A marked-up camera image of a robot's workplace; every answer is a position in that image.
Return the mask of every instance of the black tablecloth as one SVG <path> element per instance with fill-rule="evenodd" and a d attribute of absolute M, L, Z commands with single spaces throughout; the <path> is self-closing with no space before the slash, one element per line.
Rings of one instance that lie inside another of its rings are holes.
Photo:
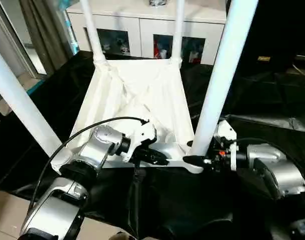
<path fill-rule="evenodd" d="M 184 64 L 181 68 L 194 129 L 211 71 L 204 65 Z M 31 94 L 62 141 L 70 135 L 93 72 L 91 53 L 81 51 Z M 271 72 L 252 77 L 236 74 L 223 117 L 239 137 L 265 138 L 299 161 L 305 160 L 305 77 Z M 0 190 L 29 199 L 47 160 L 13 112 L 0 122 Z M 87 216 L 141 237 L 271 237 L 266 223 L 267 216 L 273 215 L 274 202 L 250 193 L 235 173 L 194 175 L 181 168 L 150 168 L 140 169 L 134 176 L 133 171 L 104 169 L 91 191 Z M 56 176 L 49 167 L 40 194 Z M 226 231 L 220 230 L 223 225 L 212 225 L 205 233 L 207 223 L 231 215 L 235 221 L 223 223 Z"/>

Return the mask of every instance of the tiled floor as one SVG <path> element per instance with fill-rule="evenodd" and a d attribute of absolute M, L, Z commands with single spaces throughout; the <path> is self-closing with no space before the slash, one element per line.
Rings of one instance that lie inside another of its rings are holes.
<path fill-rule="evenodd" d="M 0 191 L 0 240 L 15 240 L 25 219 L 29 202 L 22 198 Z M 108 240 L 121 228 L 85 218 L 78 240 Z"/>

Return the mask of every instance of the white frame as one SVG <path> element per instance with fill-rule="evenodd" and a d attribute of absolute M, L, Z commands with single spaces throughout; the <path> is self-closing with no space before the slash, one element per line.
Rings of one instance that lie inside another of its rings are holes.
<path fill-rule="evenodd" d="M 175 22 L 140 19 L 141 52 L 144 58 L 154 57 L 154 35 L 174 35 Z M 224 24 L 183 22 L 183 37 L 205 39 L 201 64 L 214 65 Z"/>
<path fill-rule="evenodd" d="M 90 43 L 86 36 L 86 20 L 83 14 L 68 13 L 72 29 L 77 39 L 80 50 L 91 51 Z M 125 31 L 128 33 L 130 56 L 141 57 L 141 38 L 139 19 L 123 16 L 92 15 L 96 29 Z"/>

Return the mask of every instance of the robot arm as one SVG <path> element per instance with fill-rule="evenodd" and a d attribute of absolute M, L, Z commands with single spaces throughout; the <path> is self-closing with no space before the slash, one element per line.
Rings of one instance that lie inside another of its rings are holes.
<path fill-rule="evenodd" d="M 129 161 L 142 142 L 156 140 L 151 123 L 142 125 L 130 138 L 110 126 L 97 126 L 26 216 L 20 240 L 73 240 L 84 220 L 83 206 L 108 156 L 122 155 Z"/>
<path fill-rule="evenodd" d="M 142 125 L 130 138 L 109 126 L 96 127 L 89 141 L 75 149 L 69 162 L 60 167 L 61 177 L 54 180 L 28 213 L 19 239 L 76 239 L 84 219 L 83 206 L 107 157 L 120 155 L 124 162 L 132 162 L 132 156 L 147 158 L 152 149 L 145 149 L 142 155 L 135 149 L 141 144 L 148 146 L 155 140 L 156 131 L 151 123 Z M 222 121 L 216 128 L 207 156 L 185 156 L 183 161 L 216 172 L 248 168 L 263 179 L 275 200 L 285 203 L 291 199 L 289 209 L 294 209 L 294 203 L 301 204 L 305 179 L 283 152 L 266 143 L 249 144 L 241 151 L 237 142 L 236 132 Z M 305 217 L 290 219 L 289 222 L 294 232 L 305 234 Z"/>

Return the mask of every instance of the glass cabinet door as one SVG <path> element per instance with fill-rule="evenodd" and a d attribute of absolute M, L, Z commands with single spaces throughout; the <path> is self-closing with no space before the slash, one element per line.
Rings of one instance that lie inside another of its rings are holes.
<path fill-rule="evenodd" d="M 168 59 L 175 21 L 140 19 L 141 51 L 145 58 Z M 184 22 L 181 57 L 184 62 L 214 65 L 223 24 Z"/>
<path fill-rule="evenodd" d="M 84 15 L 78 13 L 68 15 L 80 50 L 91 51 Z M 142 56 L 139 18 L 93 15 L 93 20 L 103 52 Z"/>

